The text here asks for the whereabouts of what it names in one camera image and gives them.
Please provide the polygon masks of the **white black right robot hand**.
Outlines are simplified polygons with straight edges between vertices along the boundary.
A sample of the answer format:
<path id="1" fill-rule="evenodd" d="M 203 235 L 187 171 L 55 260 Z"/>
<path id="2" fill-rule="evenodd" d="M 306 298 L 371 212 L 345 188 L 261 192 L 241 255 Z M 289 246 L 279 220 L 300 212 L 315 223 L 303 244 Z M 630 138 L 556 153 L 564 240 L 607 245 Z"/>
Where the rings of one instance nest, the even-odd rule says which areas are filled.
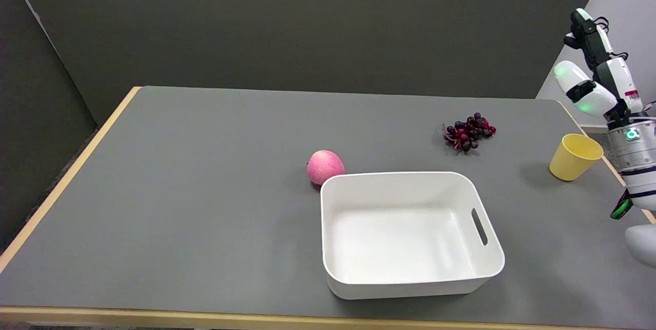
<path id="1" fill-rule="evenodd" d="M 607 35 L 609 21 L 592 18 L 583 8 L 572 11 L 570 19 L 564 44 L 583 52 L 592 76 L 571 61 L 557 63 L 552 72 L 565 96 L 577 110 L 604 117 L 612 126 L 643 115 L 644 105 L 626 63 L 628 53 L 614 52 Z"/>

